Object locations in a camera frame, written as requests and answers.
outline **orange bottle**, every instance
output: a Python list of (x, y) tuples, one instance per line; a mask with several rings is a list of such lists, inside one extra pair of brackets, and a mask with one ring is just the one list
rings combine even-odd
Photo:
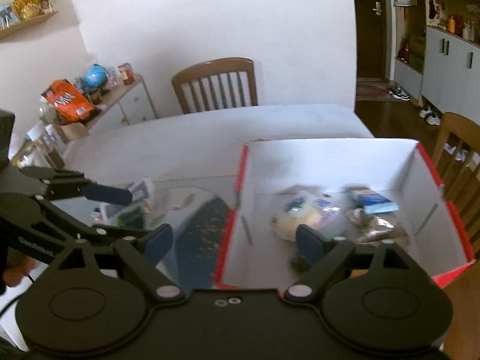
[(448, 19), (448, 32), (455, 33), (455, 20), (453, 16)]

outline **orange snack bag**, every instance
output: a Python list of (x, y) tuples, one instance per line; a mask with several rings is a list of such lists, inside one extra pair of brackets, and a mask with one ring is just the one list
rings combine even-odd
[(42, 93), (42, 96), (72, 122), (88, 119), (90, 111), (95, 109), (66, 79), (53, 81), (50, 87)]

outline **cardboard tray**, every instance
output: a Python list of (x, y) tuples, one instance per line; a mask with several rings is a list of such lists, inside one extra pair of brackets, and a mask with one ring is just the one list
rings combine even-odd
[(271, 202), (292, 186), (321, 186), (342, 204), (349, 184), (367, 185), (397, 202), (409, 255), (444, 287), (475, 262), (472, 246), (422, 145), (410, 139), (292, 139), (244, 146), (215, 272), (218, 287), (285, 290), (294, 242), (270, 228)]

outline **shoe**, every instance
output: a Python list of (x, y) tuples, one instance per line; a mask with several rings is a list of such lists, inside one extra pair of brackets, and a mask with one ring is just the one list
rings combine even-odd
[(446, 143), (445, 145), (443, 145), (443, 149), (450, 155), (452, 155), (453, 153), (455, 153), (455, 150), (457, 150), (457, 147), (456, 146), (450, 146), (448, 143)]
[(410, 96), (408, 96), (405, 91), (402, 89), (400, 85), (397, 87), (390, 87), (388, 93), (394, 98), (398, 100), (410, 100)]
[(426, 121), (431, 126), (440, 126), (440, 118), (437, 114), (435, 114), (435, 112), (428, 116)]
[(465, 162), (468, 154), (469, 154), (469, 152), (466, 151), (466, 150), (462, 150), (462, 151), (458, 152), (457, 155), (455, 156), (455, 161)]
[(423, 108), (422, 110), (420, 110), (420, 112), (418, 113), (418, 116), (420, 116), (422, 119), (425, 119), (426, 117), (428, 117), (429, 115), (433, 114), (434, 112), (430, 109), (430, 107), (427, 107), (427, 108)]

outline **door handle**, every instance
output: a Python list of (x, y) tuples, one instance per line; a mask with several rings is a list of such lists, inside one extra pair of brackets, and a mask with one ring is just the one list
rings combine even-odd
[(375, 8), (372, 9), (374, 12), (376, 12), (377, 16), (382, 15), (382, 5), (380, 4), (380, 1), (375, 2)]

